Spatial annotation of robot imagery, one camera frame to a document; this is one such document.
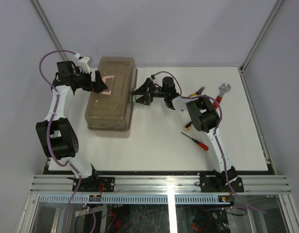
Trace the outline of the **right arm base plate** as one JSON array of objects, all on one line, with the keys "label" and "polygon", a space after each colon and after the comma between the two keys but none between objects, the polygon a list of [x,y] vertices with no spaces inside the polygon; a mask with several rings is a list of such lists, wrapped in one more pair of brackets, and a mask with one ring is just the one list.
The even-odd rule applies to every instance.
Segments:
[{"label": "right arm base plate", "polygon": [[[244,185],[241,177],[237,177],[229,183],[236,193],[244,192]],[[231,192],[229,185],[227,183],[220,184],[220,179],[214,175],[199,175],[199,180],[196,181],[194,185],[200,187],[202,193]]]}]

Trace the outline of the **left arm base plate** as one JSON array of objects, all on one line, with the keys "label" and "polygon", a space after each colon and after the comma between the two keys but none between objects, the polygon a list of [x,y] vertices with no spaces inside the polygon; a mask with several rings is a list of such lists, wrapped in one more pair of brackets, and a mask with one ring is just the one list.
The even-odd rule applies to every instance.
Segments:
[{"label": "left arm base plate", "polygon": [[110,193],[114,192],[114,177],[88,177],[81,179],[78,192]]}]

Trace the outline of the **translucent brown toolbox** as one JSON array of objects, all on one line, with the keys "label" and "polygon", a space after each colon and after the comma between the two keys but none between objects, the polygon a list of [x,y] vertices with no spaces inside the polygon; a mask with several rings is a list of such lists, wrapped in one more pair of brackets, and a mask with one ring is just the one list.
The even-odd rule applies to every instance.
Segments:
[{"label": "translucent brown toolbox", "polygon": [[101,77],[115,76],[110,96],[92,92],[88,99],[85,120],[88,129],[98,136],[130,136],[134,104],[132,92],[138,70],[132,57],[102,57],[98,68]]}]

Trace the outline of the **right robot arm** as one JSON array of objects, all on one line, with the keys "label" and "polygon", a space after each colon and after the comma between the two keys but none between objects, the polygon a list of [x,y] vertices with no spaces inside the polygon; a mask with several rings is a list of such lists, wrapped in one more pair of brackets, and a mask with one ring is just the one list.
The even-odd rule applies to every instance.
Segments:
[{"label": "right robot arm", "polygon": [[175,77],[166,76],[162,79],[162,85],[154,83],[155,76],[147,78],[145,82],[132,94],[134,102],[150,105],[154,98],[163,98],[165,105],[172,110],[188,111],[192,126],[203,132],[206,143],[198,143],[201,148],[211,153],[214,166],[215,185],[220,191],[227,191],[237,180],[237,172],[232,162],[226,155],[219,133],[219,125],[222,121],[222,109],[220,102],[223,95],[231,90],[230,84],[222,84],[219,87],[219,95],[214,99],[206,95],[184,97],[176,90],[178,81]]}]

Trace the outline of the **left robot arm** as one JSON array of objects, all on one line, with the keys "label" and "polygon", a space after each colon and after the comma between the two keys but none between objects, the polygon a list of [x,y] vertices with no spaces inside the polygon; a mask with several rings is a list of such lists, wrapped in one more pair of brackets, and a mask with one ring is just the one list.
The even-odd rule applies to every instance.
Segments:
[{"label": "left robot arm", "polygon": [[83,186],[93,192],[99,188],[100,179],[94,166],[78,156],[79,141],[67,117],[78,89],[93,93],[107,89],[99,71],[95,72],[96,80],[92,80],[90,64],[90,57],[80,57],[77,64],[73,61],[57,63],[58,72],[50,84],[53,99],[49,112],[35,128],[45,155],[58,166],[69,168],[75,179],[83,180]]}]

